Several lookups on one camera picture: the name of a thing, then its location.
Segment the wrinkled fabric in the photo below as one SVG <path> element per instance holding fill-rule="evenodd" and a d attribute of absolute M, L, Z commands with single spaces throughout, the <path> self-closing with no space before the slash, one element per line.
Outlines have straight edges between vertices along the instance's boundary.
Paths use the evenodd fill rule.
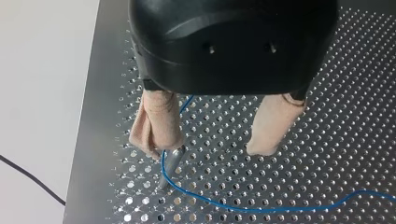
<path fill-rule="evenodd" d="M 294 121 L 304 112 L 306 103 L 290 94 L 267 95 L 253 120 L 247 154 L 271 156 Z"/>
<path fill-rule="evenodd" d="M 158 160 L 160 154 L 157 150 L 173 150 L 183 145 L 179 124 L 180 115 L 175 93 L 143 91 L 129 141 L 154 160 Z"/>

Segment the black plastic housing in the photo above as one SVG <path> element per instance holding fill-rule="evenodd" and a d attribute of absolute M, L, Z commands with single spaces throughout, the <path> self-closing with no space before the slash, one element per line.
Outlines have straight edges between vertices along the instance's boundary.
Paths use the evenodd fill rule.
<path fill-rule="evenodd" d="M 309 86 L 338 20 L 336 0 L 131 0 L 129 9 L 147 76 L 185 94 Z"/>

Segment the white surface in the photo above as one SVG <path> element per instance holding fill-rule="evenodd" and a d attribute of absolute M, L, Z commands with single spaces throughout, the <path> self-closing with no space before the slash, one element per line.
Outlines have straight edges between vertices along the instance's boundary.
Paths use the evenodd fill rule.
<path fill-rule="evenodd" d="M 0 1 L 0 154 L 61 198 L 78 133 L 99 0 Z M 64 208 L 0 162 L 0 223 L 62 223 Z"/>

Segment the blue wire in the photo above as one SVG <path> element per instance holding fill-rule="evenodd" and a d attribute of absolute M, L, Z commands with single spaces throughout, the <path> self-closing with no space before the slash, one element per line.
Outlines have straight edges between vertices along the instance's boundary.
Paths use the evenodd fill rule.
<path fill-rule="evenodd" d="M 186 109 L 186 107 L 189 105 L 189 103 L 191 102 L 192 98 L 194 96 L 191 95 L 189 97 L 189 99 L 184 103 L 184 105 L 181 107 L 180 109 L 180 114 Z M 346 201 L 348 201 L 350 198 L 358 195 L 358 194 L 370 194 L 370 195 L 374 195 L 374 196 L 378 196 L 378 197 L 382 197 L 384 199 L 388 199 L 390 201 L 396 202 L 396 197 L 392 196 L 390 194 L 386 194 L 386 193 L 381 193 L 381 192 L 377 192 L 374 190 L 369 190 L 369 189 L 359 189 L 359 190 L 355 190 L 352 193 L 348 194 L 345 198 L 343 198 L 342 200 L 338 201 L 337 203 L 334 204 L 330 204 L 330 205 L 321 205 L 321 206 L 313 206 L 313 207 L 278 207 L 278 208 L 240 208 L 240 207 L 232 207 L 230 205 L 227 204 L 222 204 L 222 203 L 218 203 L 215 201 L 212 201 L 210 199 L 207 199 L 206 197 L 203 197 L 201 195 L 189 192 L 179 186 L 177 186 L 167 175 L 166 171 L 165 171 L 165 150 L 163 151 L 163 155 L 161 158 L 161 171 L 163 173 L 163 177 L 165 177 L 166 181 L 168 181 L 168 183 L 174 187 L 175 189 L 177 189 L 178 191 L 185 193 L 187 195 L 190 195 L 194 198 L 197 198 L 199 200 L 205 201 L 207 203 L 212 203 L 217 207 L 221 207 L 221 208 L 226 208 L 226 209 L 230 209 L 230 210 L 234 210 L 237 212 L 243 212 L 243 213 L 276 213 L 276 212 L 308 212 L 308 211 L 320 211 L 320 210 L 331 210 L 335 207 L 338 207 L 340 205 L 342 205 L 343 203 L 345 203 Z"/>

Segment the black cable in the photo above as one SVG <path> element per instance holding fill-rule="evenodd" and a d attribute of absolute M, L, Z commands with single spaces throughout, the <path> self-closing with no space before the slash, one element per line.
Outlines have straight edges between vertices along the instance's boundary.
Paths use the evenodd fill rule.
<path fill-rule="evenodd" d="M 52 198 L 54 198 L 56 201 L 61 203 L 62 205 L 66 205 L 66 202 L 61 199 L 58 195 L 56 195 L 52 190 L 49 189 L 43 182 L 41 182 L 37 177 L 34 175 L 30 174 L 29 172 L 25 171 L 23 168 L 21 168 L 19 165 L 15 164 L 14 162 L 8 160 L 6 157 L 0 155 L 0 160 L 3 161 L 5 164 L 11 166 L 15 170 L 21 172 L 22 174 L 26 175 L 29 177 L 31 180 L 35 181 L 38 186 L 40 186 L 43 190 L 45 190 Z"/>

